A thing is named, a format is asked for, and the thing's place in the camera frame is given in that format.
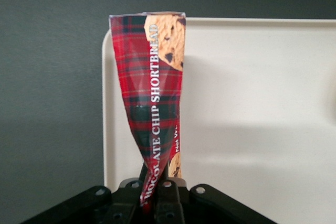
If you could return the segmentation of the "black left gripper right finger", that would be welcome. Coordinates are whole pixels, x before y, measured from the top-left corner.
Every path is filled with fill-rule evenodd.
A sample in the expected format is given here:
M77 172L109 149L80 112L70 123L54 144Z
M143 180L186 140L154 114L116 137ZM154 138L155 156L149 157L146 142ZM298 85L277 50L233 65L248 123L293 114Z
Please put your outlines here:
M154 223L186 223L179 189L187 189L187 183L168 175L166 166L155 191Z

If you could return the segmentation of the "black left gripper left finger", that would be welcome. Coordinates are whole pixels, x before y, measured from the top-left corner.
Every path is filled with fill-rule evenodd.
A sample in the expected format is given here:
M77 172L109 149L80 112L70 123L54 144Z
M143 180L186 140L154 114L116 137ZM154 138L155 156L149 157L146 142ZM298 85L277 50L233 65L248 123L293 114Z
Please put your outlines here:
M147 171L142 165L139 177L123 180L114 192L98 186L94 195L106 197L107 202L94 210L94 223L143 223L140 193Z

